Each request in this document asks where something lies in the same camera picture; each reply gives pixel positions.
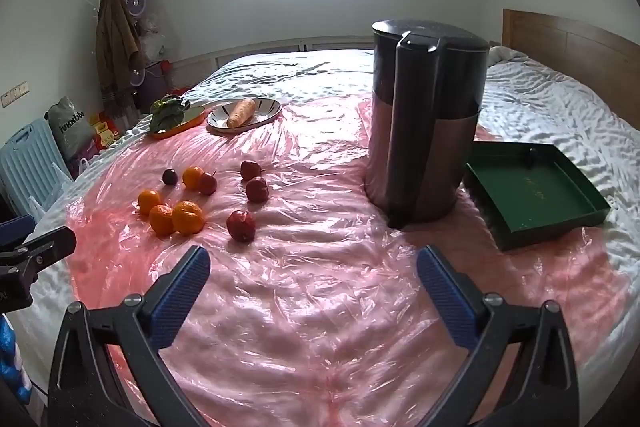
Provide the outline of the left gloved hand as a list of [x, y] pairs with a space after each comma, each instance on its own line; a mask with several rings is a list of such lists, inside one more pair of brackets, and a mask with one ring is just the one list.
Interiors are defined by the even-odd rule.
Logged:
[[8, 318], [2, 314], [0, 320], [0, 366], [1, 378], [8, 385], [19, 403], [29, 405], [32, 399], [32, 381], [28, 377], [15, 332]]

